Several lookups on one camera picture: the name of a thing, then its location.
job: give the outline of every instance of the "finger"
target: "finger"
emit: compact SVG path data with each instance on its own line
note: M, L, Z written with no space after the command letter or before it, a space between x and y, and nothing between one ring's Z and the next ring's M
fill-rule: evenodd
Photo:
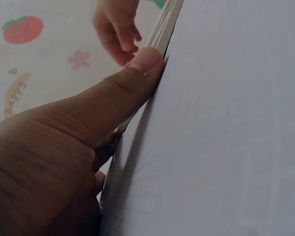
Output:
M93 23L98 38L104 46L104 49L120 66L125 66L134 57L134 55L132 52L125 52L121 48L113 26L110 24L100 25L95 21Z
M163 66L163 57L156 49L143 48L121 72L76 96L29 112L96 150L150 97Z
M109 144L95 150L95 159L92 164L92 169L95 173L114 155L116 146L117 144Z
M136 52L138 52L138 50L139 50L139 48L138 48L137 46L134 46L132 52L133 52L133 53L136 53Z
M95 174L95 179L96 179L96 187L95 187L95 194L99 194L100 191L102 191L103 187L104 187L104 182L105 182L105 174L101 171L98 171Z
M114 144L115 143L115 140L117 139L117 138L119 138L118 137L118 135L117 135L117 130L118 130L118 128L117 129L115 129L110 135L108 135L100 144L99 144L99 146L106 146L106 145L109 145L109 144Z
M113 59L120 66L125 66L129 61L134 58L132 52L124 52L119 43L116 44L104 44L104 48L106 51L113 57Z
M131 52L134 39L128 13L121 8L114 8L107 12L107 17L115 28L121 48L125 52Z
M133 37L137 42L142 40L142 36L135 25L132 26Z

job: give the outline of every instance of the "fingertip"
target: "fingertip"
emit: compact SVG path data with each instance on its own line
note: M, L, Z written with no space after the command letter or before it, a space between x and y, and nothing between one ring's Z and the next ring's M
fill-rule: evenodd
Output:
M161 53L152 47L142 48L136 56L129 62L129 67L148 72L155 68L159 70L159 65L163 66L163 56Z
M131 52L133 50L134 47L134 42L130 42L130 41L123 41L121 43L121 48L125 51L125 52Z

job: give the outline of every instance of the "knuckle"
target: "knuckle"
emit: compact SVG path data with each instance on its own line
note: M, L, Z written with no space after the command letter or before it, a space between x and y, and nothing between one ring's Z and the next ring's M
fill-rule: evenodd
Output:
M121 90L129 95L133 95L135 93L135 89L131 86L131 75L129 73L115 74L109 76L105 79L108 86L110 86L113 90Z

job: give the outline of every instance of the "child's hand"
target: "child's hand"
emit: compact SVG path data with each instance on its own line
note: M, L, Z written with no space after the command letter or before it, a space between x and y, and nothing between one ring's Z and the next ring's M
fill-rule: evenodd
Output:
M121 66L137 52L134 40L142 40L134 24L138 4L139 0L98 0L93 18L99 40Z

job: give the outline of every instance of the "cartoon print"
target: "cartoon print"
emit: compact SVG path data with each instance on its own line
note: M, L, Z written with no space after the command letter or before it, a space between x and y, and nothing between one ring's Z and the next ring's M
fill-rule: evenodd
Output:
M150 1L153 1L155 2L155 4L160 8L162 9L164 4L166 3L167 0L150 0Z
M30 77L30 73L21 75L13 82L13 84L8 89L5 95L4 118L7 119L16 114L15 108L22 98Z
M9 74L14 75L18 72L18 70L14 67L12 70L9 70Z
M83 53L80 50L76 50L73 57L69 57L67 62L73 64L72 70L78 70L81 66L90 67L90 64L87 62L88 59L89 53Z
M10 20L2 27L3 37L8 43L28 43L36 39L43 30L43 22L35 16L23 16Z

